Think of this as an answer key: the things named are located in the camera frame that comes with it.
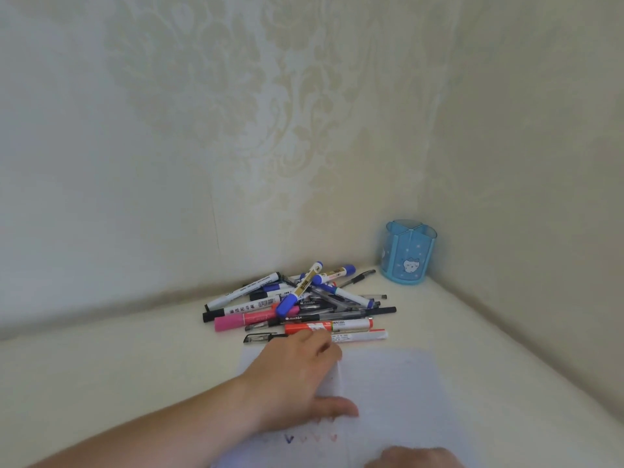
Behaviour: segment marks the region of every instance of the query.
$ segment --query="pink highlighter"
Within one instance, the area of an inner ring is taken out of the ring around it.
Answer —
[[[214,331],[222,332],[225,330],[231,330],[233,328],[244,327],[245,325],[252,325],[254,323],[266,322],[270,318],[275,317],[275,309],[277,308],[277,304],[274,304],[270,309],[261,310],[259,312],[251,312],[251,313],[237,313],[226,315],[223,317],[217,317],[214,320]],[[288,313],[287,317],[292,317],[294,315],[299,314],[299,306],[296,305],[292,307]]]

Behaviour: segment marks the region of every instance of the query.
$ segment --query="cartoon cat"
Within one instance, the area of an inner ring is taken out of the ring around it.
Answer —
[[[405,269],[406,273],[415,273],[418,267],[420,267],[420,265],[421,265],[421,260],[419,258],[417,259],[408,258],[405,261],[403,261],[403,268]]]

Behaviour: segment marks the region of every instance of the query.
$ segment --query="white paper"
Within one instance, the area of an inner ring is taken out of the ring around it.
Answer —
[[[245,349],[241,371],[260,350]],[[444,447],[466,468],[477,468],[428,352],[343,349],[343,360],[318,394],[348,397],[360,417],[258,435],[224,456],[218,468],[356,468],[392,445]]]

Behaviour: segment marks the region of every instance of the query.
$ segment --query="white tabletop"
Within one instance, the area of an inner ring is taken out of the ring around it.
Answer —
[[[365,345],[433,351],[484,467],[624,466],[624,426],[433,281],[400,286],[377,273],[348,290],[388,294],[384,304],[398,308],[375,318],[389,339]],[[203,304],[0,342],[2,466],[34,462],[233,376],[244,332],[214,333]]]

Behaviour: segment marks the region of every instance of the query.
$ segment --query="pile of pens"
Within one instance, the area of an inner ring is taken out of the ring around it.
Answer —
[[[373,328],[373,317],[396,312],[396,307],[381,307],[385,294],[356,295],[345,287],[360,282],[375,272],[365,271],[337,285],[335,279],[354,275],[346,265],[322,273],[323,263],[316,261],[306,273],[286,277],[272,273],[240,289],[207,303],[204,322],[214,322],[215,331],[245,327],[255,331],[284,325],[284,332],[249,333],[244,343],[263,343],[298,331],[326,329],[337,343],[371,341],[387,338],[385,329]],[[225,306],[242,296],[250,301]]]

